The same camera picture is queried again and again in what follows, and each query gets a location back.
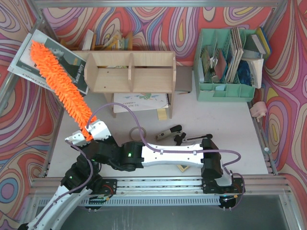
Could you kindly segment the gold grey calculator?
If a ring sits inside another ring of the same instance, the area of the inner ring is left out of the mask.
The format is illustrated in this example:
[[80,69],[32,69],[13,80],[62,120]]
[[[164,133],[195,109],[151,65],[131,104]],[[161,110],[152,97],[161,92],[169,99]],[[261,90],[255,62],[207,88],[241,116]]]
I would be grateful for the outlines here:
[[187,165],[177,165],[177,167],[182,173],[185,172],[189,168],[189,166]]

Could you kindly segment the orange microfiber duster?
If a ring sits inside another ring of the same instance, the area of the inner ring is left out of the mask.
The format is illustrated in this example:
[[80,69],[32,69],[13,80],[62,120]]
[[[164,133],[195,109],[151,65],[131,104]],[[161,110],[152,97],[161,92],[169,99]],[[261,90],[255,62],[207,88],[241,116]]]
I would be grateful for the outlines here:
[[59,61],[44,44],[34,40],[31,44],[30,56],[41,76],[46,79],[48,86],[63,103],[68,114],[79,125],[85,140],[92,140],[93,136],[87,131],[86,125],[88,122],[96,121],[96,117],[92,116],[90,107]]

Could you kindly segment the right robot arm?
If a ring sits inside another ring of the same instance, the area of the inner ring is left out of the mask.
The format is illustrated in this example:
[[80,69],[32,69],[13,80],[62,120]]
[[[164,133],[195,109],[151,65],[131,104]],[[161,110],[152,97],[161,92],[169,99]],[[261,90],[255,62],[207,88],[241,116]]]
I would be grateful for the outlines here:
[[156,165],[186,165],[201,169],[201,177],[215,180],[218,186],[230,186],[233,177],[222,168],[219,149],[209,138],[201,144],[159,146],[142,142],[126,142],[121,146],[110,140],[92,140],[83,148],[86,157],[114,170],[132,172]]

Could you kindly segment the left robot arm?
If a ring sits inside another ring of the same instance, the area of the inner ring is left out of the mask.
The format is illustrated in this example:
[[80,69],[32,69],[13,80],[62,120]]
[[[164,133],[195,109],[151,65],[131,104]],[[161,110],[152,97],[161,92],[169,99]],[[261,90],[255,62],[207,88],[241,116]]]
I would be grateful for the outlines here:
[[67,141],[79,151],[77,161],[66,171],[56,192],[43,210],[20,230],[59,230],[65,220],[88,195],[101,193],[103,179],[99,175],[99,163],[89,160],[81,147]]

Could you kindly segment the clear tape roll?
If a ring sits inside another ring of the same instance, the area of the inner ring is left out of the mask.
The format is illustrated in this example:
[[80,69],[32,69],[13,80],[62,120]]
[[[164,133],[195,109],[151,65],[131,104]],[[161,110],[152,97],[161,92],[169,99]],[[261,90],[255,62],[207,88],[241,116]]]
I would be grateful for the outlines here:
[[143,127],[134,127],[129,132],[129,138],[133,141],[142,141],[143,138],[146,138],[147,132]]

